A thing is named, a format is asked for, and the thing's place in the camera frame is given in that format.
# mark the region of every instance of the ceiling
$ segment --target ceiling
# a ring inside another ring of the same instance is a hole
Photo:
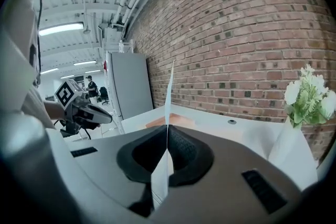
[[[147,0],[133,0],[134,11],[126,22],[131,25]],[[106,50],[118,51],[122,38],[123,15],[132,0],[43,0],[40,29],[60,24],[83,22],[83,30],[71,30],[40,37],[41,71],[58,68],[59,70],[42,76],[60,78],[68,75],[83,74],[86,71],[102,69]],[[33,0],[38,15],[39,0]],[[109,39],[104,38],[106,28],[114,26],[117,16],[118,29],[109,31]],[[74,66],[76,62],[96,60],[97,64]]]

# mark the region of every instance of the artificial flower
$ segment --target artificial flower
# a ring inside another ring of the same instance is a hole
[[[310,65],[306,65],[306,68],[301,67],[301,73],[304,76],[312,75],[312,73],[315,71]]]
[[[300,92],[301,81],[291,82],[286,88],[285,101],[288,105],[294,104]]]
[[[334,110],[336,111],[336,93],[334,91],[329,91],[327,97],[329,98],[329,101],[334,104]]]
[[[332,117],[335,109],[335,104],[331,102],[328,96],[321,101],[321,114],[328,120]]]
[[[315,86],[317,94],[325,94],[328,91],[328,88],[324,87],[324,79],[322,75],[311,76],[311,84]]]

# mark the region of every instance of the person's arm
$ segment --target person's arm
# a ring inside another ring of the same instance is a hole
[[[65,112],[59,103],[44,101],[44,107],[52,120],[65,120]]]

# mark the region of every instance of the wall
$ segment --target wall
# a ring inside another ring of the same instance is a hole
[[[336,89],[335,21],[324,0],[149,0],[127,36],[148,59],[156,107],[172,102],[283,122],[284,90],[311,64]],[[319,159],[335,121],[305,126]]]
[[[53,96],[61,84],[62,81],[59,79],[49,78],[42,75],[41,84],[39,85],[37,90],[41,98],[45,100],[46,96],[48,97]]]

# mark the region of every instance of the black vent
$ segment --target black vent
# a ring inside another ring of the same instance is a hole
[[[88,148],[83,148],[82,150],[71,151],[71,154],[73,155],[74,158],[76,158],[76,157],[87,155],[87,154],[90,154],[96,151],[98,150],[96,150],[94,147],[88,147]]]
[[[247,184],[257,195],[260,202],[263,204],[269,214],[283,207],[285,201],[258,173],[256,170],[250,170],[242,173]]]

